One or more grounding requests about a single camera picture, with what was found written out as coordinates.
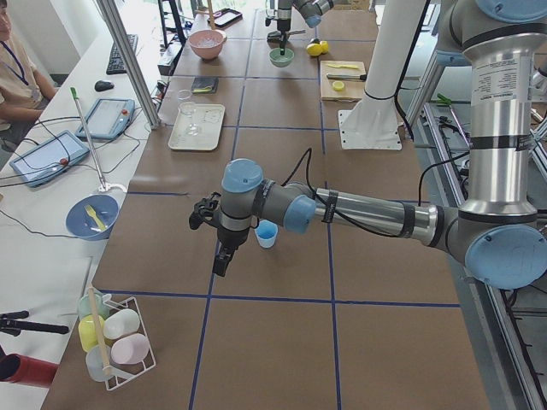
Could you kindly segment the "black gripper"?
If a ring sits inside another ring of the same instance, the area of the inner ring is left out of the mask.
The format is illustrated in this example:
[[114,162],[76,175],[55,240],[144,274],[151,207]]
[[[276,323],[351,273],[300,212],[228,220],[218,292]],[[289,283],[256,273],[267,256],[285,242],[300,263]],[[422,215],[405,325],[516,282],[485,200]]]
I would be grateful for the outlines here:
[[285,46],[289,38],[289,31],[291,30],[291,18],[289,19],[277,19],[277,29],[279,31],[279,55],[285,55]]
[[214,258],[212,272],[225,277],[228,266],[240,245],[246,242],[249,235],[252,217],[235,218],[225,213],[218,214],[217,237],[221,251]]

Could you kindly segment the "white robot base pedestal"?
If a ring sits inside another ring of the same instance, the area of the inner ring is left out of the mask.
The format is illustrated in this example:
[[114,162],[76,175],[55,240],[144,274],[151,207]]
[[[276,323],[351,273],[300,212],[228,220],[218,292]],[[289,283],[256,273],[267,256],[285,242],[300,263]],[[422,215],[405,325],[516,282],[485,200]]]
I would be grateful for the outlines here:
[[338,112],[343,149],[402,148],[395,107],[397,88],[428,4],[425,0],[385,3],[363,97],[351,111]]

